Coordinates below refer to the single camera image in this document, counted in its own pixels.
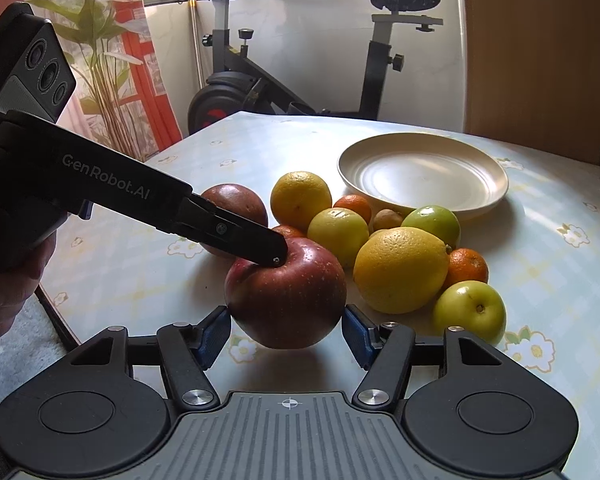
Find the person's left hand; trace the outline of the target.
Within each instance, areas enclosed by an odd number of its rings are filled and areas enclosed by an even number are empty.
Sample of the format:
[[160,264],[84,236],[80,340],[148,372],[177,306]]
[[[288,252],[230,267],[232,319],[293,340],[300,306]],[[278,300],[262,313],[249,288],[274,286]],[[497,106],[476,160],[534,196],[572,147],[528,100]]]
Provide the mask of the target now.
[[0,337],[12,328],[24,303],[40,284],[55,247],[56,233],[52,233],[30,253],[22,266],[0,273]]

